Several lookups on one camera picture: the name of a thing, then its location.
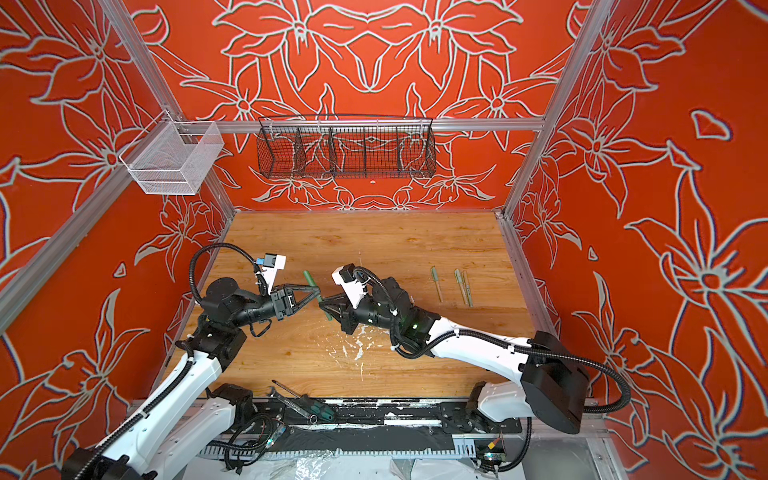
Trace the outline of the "dark green pen cap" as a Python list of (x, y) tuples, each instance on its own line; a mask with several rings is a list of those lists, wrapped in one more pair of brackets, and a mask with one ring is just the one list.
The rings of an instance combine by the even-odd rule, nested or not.
[(307, 281), (308, 286), (312, 289), (312, 294), (315, 297), (320, 296), (320, 288), (317, 285), (316, 281), (314, 280), (312, 274), (308, 270), (303, 271), (303, 275), (305, 280)]

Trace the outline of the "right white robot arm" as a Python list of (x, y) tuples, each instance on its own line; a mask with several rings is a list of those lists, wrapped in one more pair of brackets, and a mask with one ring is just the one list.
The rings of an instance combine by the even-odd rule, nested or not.
[(632, 389), (619, 372), (571, 354), (550, 333), (508, 337), (461, 325), (416, 306), (394, 278), (381, 279), (362, 266), (344, 265), (332, 278), (342, 291), (319, 306), (344, 333), (378, 327), (404, 359), (454, 360), (503, 377), (474, 395), (477, 412), (489, 421), (535, 418), (577, 434), (584, 415), (613, 413), (631, 402)]

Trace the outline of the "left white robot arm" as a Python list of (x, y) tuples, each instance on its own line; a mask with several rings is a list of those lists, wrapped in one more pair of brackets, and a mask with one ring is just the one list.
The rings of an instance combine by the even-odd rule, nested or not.
[(257, 291), (223, 277), (199, 291), (190, 284), (202, 314), (194, 333), (176, 345), (183, 354), (169, 376), (96, 446), (79, 447), (64, 462), (64, 479), (173, 479), (206, 446), (233, 426), (256, 417), (253, 394), (226, 385), (215, 390), (194, 414), (188, 411), (235, 360), (254, 325), (269, 325), (298, 313), (316, 299), (312, 285), (274, 284), (283, 255), (246, 254)]

